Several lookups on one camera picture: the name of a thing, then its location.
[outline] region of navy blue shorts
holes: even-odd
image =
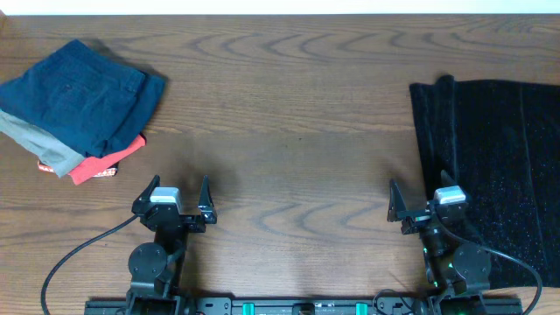
[[[126,149],[150,120],[165,82],[73,40],[0,86],[0,109],[85,157]]]

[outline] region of green led light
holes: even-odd
[[[255,315],[255,305],[252,303],[243,303],[241,309],[243,315]]]
[[[368,305],[365,303],[356,303],[356,315],[368,315]]]

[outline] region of folded shorts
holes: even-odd
[[[84,157],[125,150],[151,118],[165,82],[73,40],[0,86],[0,109]]]
[[[35,154],[41,162],[63,177],[86,158],[50,133],[0,110],[0,131]]]

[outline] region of wood grain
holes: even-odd
[[[424,194],[408,85],[559,84],[557,16],[10,17],[0,82],[67,41],[168,79],[148,145],[115,178],[73,186],[0,136],[0,314],[40,313],[69,250],[130,217],[154,174],[195,208],[210,176],[219,224],[192,235],[183,285],[238,297],[373,296],[426,285],[420,241],[385,220],[388,182]],[[68,261],[53,314],[123,297],[138,222]],[[527,305],[534,289],[519,295]],[[560,312],[546,289],[537,314]]]

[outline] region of black velvet cloth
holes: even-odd
[[[446,170],[472,197],[454,231],[530,264],[560,286],[560,87],[504,80],[412,84],[428,199]],[[492,288],[535,286],[493,258]]]

